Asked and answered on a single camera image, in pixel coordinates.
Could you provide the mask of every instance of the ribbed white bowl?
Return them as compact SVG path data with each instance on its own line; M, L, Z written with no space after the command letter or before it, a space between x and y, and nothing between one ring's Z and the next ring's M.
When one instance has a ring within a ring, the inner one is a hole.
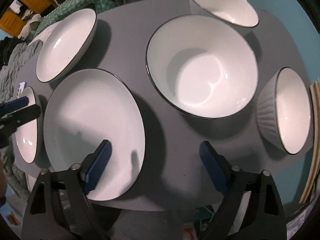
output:
M279 70L258 97L260 133L279 149L296 154L307 140L310 118L309 97L302 79L291 68Z

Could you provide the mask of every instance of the teal wall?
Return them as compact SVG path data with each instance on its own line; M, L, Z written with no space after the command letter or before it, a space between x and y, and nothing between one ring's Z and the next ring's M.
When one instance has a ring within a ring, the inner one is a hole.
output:
M307 69L310 84L320 78L320 35L296 0L247 0L253 7L276 16L294 39ZM274 179L287 214L295 210L307 181L312 151Z
M0 30L0 40L3 40L4 37L11 37L8 33L4 32L3 30Z
M307 68L310 82L320 78L320 35L296 0L247 0L276 16L289 31Z

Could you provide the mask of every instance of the metal screw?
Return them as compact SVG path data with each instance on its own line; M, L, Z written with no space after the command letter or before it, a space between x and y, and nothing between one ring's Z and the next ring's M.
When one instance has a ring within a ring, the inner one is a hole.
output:
M270 172L270 171L267 171L267 170L263 170L263 171L262 171L262 174L265 175L265 176L270 176L270 175L271 175L271 172Z
M240 171L240 170L241 170L241 168L240 168L239 166L237 166L237 165L233 165L233 166L231 167L231 169L232 169L233 171Z
M81 164L79 163L75 163L75 164L72 164L71 165L71 169L74 171L74 170L78 170L81 168Z
M44 175L44 174L46 174L46 173L48 173L48 172L49 172L48 169L42 169L42 170L40 171L40 174Z

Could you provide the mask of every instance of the small white card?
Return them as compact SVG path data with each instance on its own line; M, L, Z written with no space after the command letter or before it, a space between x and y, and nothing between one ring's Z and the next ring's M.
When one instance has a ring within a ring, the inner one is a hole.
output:
M20 95L21 95L21 93L22 93L22 91L24 90L25 87L26 87L26 83L25 82L19 83L18 92L17 92L17 99L20 98Z

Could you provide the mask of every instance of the white bowl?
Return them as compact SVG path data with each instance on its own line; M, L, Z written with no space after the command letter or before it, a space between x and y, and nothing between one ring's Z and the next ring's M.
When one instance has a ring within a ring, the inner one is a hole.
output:
M97 15L92 9L74 12L61 21L44 43L36 66L41 82L55 81L70 71L92 42Z
M138 106L124 83L101 69L85 69L63 80L44 115L44 144L55 171L81 163L102 140L112 155L92 200L110 200L126 192L140 173L145 134Z
M240 111L258 83L256 58L244 38L207 16L185 15L159 27L148 43L146 64L160 95L200 118Z
M34 43L37 40L41 40L43 43L45 43L52 33L52 31L60 24L61 21L56 22L45 28L41 33L39 33L28 45Z
M259 24L258 14L247 0L189 0L189 3L192 14L221 19L243 36Z
M38 95L34 93L31 87L26 87L22 91L20 98L21 97L29 98L28 106L37 104L41 109L41 114L36 120L20 126L15 132L18 149L22 158L27 163L32 163L42 147L42 107Z
M309 96L302 79L291 68L279 70L258 97L260 133L279 149L296 154L307 140L310 119Z

